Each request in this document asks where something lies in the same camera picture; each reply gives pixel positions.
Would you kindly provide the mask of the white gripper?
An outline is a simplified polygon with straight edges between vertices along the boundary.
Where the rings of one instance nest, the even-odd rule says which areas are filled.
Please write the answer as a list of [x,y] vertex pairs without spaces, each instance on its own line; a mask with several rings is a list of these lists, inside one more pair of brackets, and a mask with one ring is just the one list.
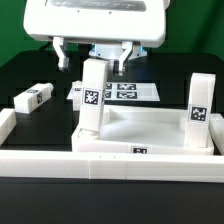
[[122,42],[113,66],[115,74],[122,74],[133,52],[132,42],[154,48],[164,42],[166,9],[167,0],[27,0],[23,25],[36,40],[54,37],[60,71],[70,70],[65,40]]

